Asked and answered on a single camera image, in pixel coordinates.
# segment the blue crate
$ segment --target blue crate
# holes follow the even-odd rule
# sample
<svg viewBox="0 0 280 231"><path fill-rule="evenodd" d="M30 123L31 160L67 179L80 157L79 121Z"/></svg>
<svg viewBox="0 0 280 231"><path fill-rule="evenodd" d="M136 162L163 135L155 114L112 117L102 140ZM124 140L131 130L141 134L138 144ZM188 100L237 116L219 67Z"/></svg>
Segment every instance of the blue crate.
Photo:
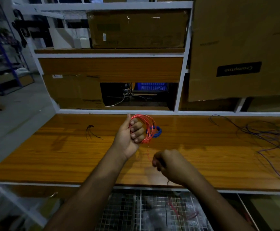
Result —
<svg viewBox="0 0 280 231"><path fill-rule="evenodd" d="M166 82L138 82L137 90L145 91L166 91L167 83Z"/></svg>

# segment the coiled red wire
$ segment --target coiled red wire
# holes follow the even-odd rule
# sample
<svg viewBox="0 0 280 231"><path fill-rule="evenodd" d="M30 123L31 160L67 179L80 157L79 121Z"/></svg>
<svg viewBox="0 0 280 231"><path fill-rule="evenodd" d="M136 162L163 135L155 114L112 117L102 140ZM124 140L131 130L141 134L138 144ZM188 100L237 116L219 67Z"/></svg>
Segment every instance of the coiled red wire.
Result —
<svg viewBox="0 0 280 231"><path fill-rule="evenodd" d="M146 137L142 140L142 143L149 143L155 134L155 129L153 127L157 126L156 122L153 118L144 114L136 114L131 117L131 120L134 118L138 118L146 125Z"/></svg>

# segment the forearm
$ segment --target forearm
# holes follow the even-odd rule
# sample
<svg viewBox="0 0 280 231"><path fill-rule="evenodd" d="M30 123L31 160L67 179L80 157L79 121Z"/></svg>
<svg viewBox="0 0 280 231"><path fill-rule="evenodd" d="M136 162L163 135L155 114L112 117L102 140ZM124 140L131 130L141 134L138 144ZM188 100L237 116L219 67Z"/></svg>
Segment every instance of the forearm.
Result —
<svg viewBox="0 0 280 231"><path fill-rule="evenodd" d="M126 158L110 148L79 190L48 222L48 230L94 230Z"/></svg>
<svg viewBox="0 0 280 231"><path fill-rule="evenodd" d="M219 194L219 192L199 173L188 179L186 187L198 198L212 226L221 230L254 231L243 217Z"/></svg>

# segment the gray floor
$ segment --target gray floor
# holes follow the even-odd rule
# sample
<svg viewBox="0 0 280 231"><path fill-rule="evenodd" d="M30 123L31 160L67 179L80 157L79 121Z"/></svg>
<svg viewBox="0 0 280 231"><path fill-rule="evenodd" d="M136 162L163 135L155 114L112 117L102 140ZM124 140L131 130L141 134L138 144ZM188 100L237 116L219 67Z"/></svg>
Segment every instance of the gray floor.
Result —
<svg viewBox="0 0 280 231"><path fill-rule="evenodd" d="M0 111L0 162L54 116L40 75L35 83L0 97L5 109ZM0 194L0 220L19 210Z"/></svg>

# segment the wooden table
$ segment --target wooden table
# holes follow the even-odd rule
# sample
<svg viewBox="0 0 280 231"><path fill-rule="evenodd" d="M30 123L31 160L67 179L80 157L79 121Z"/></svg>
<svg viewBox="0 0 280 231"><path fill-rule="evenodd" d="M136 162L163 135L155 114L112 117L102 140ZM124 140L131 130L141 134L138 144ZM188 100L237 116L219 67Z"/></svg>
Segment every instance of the wooden table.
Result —
<svg viewBox="0 0 280 231"><path fill-rule="evenodd" d="M280 178L256 153L272 147L264 140L236 133L237 128L221 117L214 117L219 126L206 116L153 118L162 128L161 136L140 146L117 185L167 186L167 179L152 167L151 159L157 151L178 149L217 189L280 191ZM0 163L0 181L81 184L110 147L124 119L124 115L57 114ZM231 120L239 126L254 120L280 124L280 117ZM88 125L94 125L91 131L102 139L93 135L86 139ZM280 172L280 149L264 154Z"/></svg>

